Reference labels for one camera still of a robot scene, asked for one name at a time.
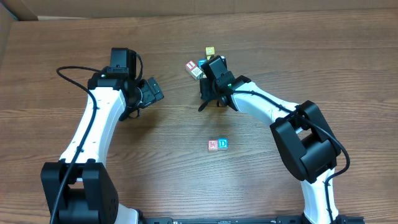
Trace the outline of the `blue letter D block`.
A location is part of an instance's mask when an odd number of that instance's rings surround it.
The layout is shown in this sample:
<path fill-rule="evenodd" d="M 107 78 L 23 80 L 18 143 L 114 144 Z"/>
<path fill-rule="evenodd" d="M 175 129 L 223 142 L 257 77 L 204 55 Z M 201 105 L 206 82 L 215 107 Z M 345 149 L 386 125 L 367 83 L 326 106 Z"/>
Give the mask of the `blue letter D block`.
<path fill-rule="evenodd" d="M 228 140 L 226 138 L 218 139 L 218 149 L 221 151 L 226 151 L 228 149 Z"/>

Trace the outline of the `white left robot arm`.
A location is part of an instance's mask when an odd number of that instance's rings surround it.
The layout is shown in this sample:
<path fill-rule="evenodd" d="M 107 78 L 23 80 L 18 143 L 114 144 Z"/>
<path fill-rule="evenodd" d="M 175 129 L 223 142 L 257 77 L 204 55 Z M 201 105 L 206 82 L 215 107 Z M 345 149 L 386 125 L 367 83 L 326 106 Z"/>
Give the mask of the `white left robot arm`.
<path fill-rule="evenodd" d="M 138 53 L 113 48 L 109 65 L 77 85 L 88 94 L 81 121 L 58 162 L 46 162 L 40 173 L 51 223 L 146 223 L 140 210 L 119 202 L 106 170 L 117 123 L 164 98 L 142 70 Z"/>

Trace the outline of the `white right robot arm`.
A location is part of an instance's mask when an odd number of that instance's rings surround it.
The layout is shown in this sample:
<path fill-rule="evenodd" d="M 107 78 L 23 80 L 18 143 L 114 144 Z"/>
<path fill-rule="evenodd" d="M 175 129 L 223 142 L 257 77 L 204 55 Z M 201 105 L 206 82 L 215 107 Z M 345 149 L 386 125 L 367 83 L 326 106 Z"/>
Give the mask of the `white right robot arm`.
<path fill-rule="evenodd" d="M 333 196 L 336 158 L 342 147 L 319 107 L 281 100 L 261 90 L 243 75 L 234 77 L 222 56 L 212 56 L 202 66 L 200 81 L 204 110 L 215 100 L 218 106 L 250 114 L 271 129 L 286 169 L 301 182 L 307 223 L 335 223 L 338 218 Z"/>

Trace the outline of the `red letter M block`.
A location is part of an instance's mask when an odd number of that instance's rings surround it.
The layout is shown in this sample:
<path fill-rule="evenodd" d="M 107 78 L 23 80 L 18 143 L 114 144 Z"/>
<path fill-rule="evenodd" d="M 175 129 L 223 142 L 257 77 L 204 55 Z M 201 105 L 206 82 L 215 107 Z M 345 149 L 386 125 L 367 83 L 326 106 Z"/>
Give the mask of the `red letter M block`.
<path fill-rule="evenodd" d="M 218 150 L 218 140 L 212 139 L 208 141 L 208 150 L 209 151 L 217 151 Z"/>

